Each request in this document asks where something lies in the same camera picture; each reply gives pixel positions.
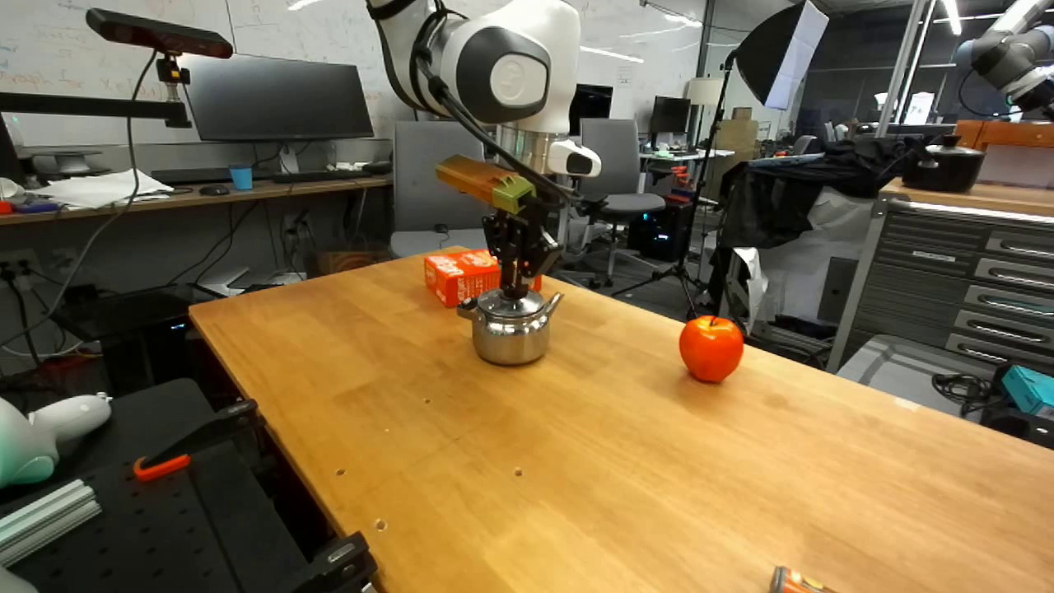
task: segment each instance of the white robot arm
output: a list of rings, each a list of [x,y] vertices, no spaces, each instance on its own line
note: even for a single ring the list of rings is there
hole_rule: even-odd
[[[1008,94],[1031,114],[1054,114],[1054,29],[1029,29],[1050,0],[1010,2],[981,40],[962,42],[962,55],[978,76]]]
[[[510,0],[464,16],[440,0],[367,0],[389,84],[402,104],[501,124],[501,150],[536,176],[595,176],[600,157],[567,142],[579,65],[579,15],[559,0]]]

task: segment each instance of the stainless steel pot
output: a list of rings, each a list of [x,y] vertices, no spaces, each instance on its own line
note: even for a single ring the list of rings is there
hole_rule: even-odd
[[[531,367],[550,349],[550,319],[559,307],[559,295],[544,300],[541,295],[509,297],[501,291],[457,307],[472,319],[475,354],[494,367]]]

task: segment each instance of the lamp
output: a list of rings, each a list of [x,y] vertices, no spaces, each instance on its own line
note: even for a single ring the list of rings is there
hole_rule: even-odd
[[[702,109],[718,107],[723,78],[688,78],[685,99],[693,104],[688,145],[700,145]]]

